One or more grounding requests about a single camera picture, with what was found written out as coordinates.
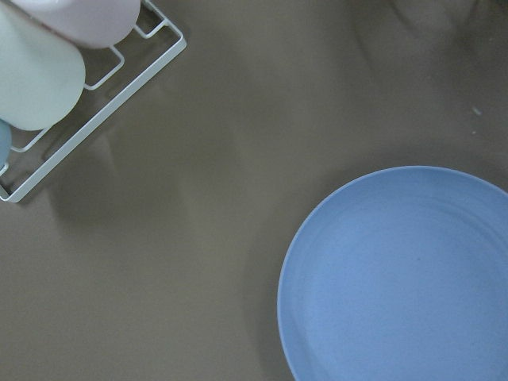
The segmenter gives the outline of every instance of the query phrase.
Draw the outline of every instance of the white wire rack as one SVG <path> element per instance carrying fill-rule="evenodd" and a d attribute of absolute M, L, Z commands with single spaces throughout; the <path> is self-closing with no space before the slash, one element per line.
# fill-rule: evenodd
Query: white wire rack
<path fill-rule="evenodd" d="M 152 11 L 159 19 L 160 23 L 149 33 L 144 32 L 138 25 L 134 30 L 140 37 L 147 40 L 155 36 L 162 28 L 169 28 L 176 36 L 177 41 L 171 45 L 162 55 L 155 59 L 146 69 L 144 69 L 133 81 L 123 87 L 120 92 L 106 103 L 92 118 L 88 120 L 74 135 L 72 135 L 63 145 L 48 157 L 25 181 L 16 187 L 15 190 L 7 190 L 0 183 L 0 199 L 4 202 L 21 201 L 46 175 L 55 168 L 74 148 L 84 141 L 92 132 L 95 131 L 111 114 L 113 114 L 121 105 L 125 103 L 136 91 L 142 88 L 147 81 L 155 74 L 169 64 L 186 46 L 187 43 L 182 32 L 167 18 L 150 0 L 142 0 L 143 7 Z M 115 75 L 124 66 L 125 57 L 114 46 L 110 51 L 117 57 L 117 65 L 104 75 L 93 85 L 85 84 L 87 91 L 97 90 L 108 79 Z M 11 150 L 17 153 L 24 153 L 30 150 L 51 127 L 41 130 L 28 144 L 23 147 L 12 146 Z M 9 163 L 5 163 L 0 169 L 0 182 L 2 176 L 10 169 Z"/>

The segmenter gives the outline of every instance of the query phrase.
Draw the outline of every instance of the round blue dish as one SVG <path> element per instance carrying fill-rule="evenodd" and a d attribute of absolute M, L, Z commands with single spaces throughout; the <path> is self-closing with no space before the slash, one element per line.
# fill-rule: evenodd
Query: round blue dish
<path fill-rule="evenodd" d="M 504 381 L 508 194 L 439 167 L 356 179 L 300 227 L 277 307 L 299 381 Z"/>
<path fill-rule="evenodd" d="M 10 145 L 12 144 L 12 135 L 10 127 L 4 121 L 0 120 L 0 170 L 9 157 Z"/>

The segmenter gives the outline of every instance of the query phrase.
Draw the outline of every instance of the table surface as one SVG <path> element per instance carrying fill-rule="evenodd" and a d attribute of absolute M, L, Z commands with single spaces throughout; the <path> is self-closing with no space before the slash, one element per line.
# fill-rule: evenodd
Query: table surface
<path fill-rule="evenodd" d="M 1 204 L 0 379 L 291 380 L 276 287 L 351 179 L 508 190 L 501 2 L 158 0 L 188 47 Z"/>

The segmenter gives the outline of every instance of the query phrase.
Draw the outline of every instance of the white cup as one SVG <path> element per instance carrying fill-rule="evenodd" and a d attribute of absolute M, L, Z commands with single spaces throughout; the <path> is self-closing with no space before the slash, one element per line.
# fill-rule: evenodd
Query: white cup
<path fill-rule="evenodd" d="M 83 91 L 81 53 L 3 2 L 0 36 L 0 119 L 29 131 L 51 127 Z"/>
<path fill-rule="evenodd" d="M 106 48 L 133 29 L 140 0 L 12 0 L 25 12 L 85 48 Z"/>

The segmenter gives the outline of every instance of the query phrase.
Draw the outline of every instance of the pink cup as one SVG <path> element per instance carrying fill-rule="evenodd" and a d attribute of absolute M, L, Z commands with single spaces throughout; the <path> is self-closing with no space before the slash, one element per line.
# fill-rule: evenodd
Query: pink cup
<path fill-rule="evenodd" d="M 12 0 L 25 12 L 85 48 L 106 48 L 133 29 L 140 0 Z"/>

